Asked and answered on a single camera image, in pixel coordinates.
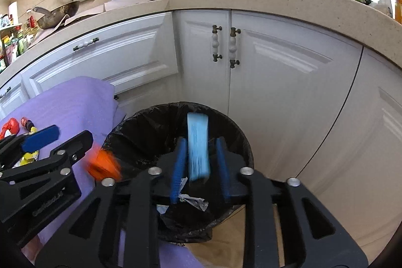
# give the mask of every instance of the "wok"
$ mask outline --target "wok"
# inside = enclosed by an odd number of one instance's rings
[[[38,25],[41,29],[50,29],[57,26],[64,16],[67,14],[70,18],[77,14],[78,8],[80,6],[80,1],[71,2],[69,4],[60,6],[55,10],[48,11],[45,8],[39,6],[34,7],[32,11],[36,13],[44,14],[42,18],[38,20]]]

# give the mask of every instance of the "cabinet handle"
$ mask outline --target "cabinet handle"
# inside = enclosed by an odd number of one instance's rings
[[[230,28],[230,38],[229,38],[229,63],[230,68],[234,69],[234,65],[240,65],[240,61],[236,60],[236,33],[242,33],[242,30],[236,28]]]
[[[0,99],[3,98],[6,94],[8,94],[11,91],[11,87],[8,87],[6,92],[4,94],[0,95]]]
[[[90,40],[90,41],[86,41],[86,42],[84,42],[83,44],[79,44],[78,46],[75,46],[75,47],[73,48],[73,51],[80,50],[81,48],[84,48],[84,47],[87,47],[87,46],[89,46],[89,45],[92,45],[92,44],[94,44],[94,43],[97,42],[97,41],[99,41],[99,38],[93,38],[93,39]]]
[[[218,56],[218,47],[219,47],[219,41],[218,41],[218,30],[222,31],[222,27],[218,27],[216,25],[212,26],[212,48],[213,48],[213,54],[212,57],[214,58],[214,62],[218,62],[218,59],[222,59],[222,55]]]

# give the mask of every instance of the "black garbage bag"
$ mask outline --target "black garbage bag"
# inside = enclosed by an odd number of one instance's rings
[[[215,139],[223,136],[228,150],[241,155],[245,166],[254,167],[253,154],[246,136],[228,116],[197,103],[167,103],[137,112],[107,136],[103,149],[111,151],[119,161],[124,180],[156,166],[161,155],[174,151],[179,137],[188,137],[188,112],[208,115],[210,161],[216,157]],[[201,193],[216,193],[216,190],[208,190],[214,185],[214,181],[207,181],[206,190]],[[159,238],[175,243],[209,241],[212,228],[229,217],[237,207],[218,199],[205,199],[210,203],[205,212],[186,202],[170,205],[166,213],[159,216]]]

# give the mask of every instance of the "blue sponge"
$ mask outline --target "blue sponge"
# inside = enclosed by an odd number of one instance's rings
[[[211,173],[208,157],[208,116],[187,114],[188,177],[191,182],[208,179]]]

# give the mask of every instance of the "kitchen counter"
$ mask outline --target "kitchen counter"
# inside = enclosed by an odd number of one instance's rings
[[[0,74],[0,87],[37,58],[79,36],[139,16],[184,9],[245,10],[308,22],[356,40],[402,67],[402,25],[353,0],[157,0],[104,12],[65,27],[7,67]]]

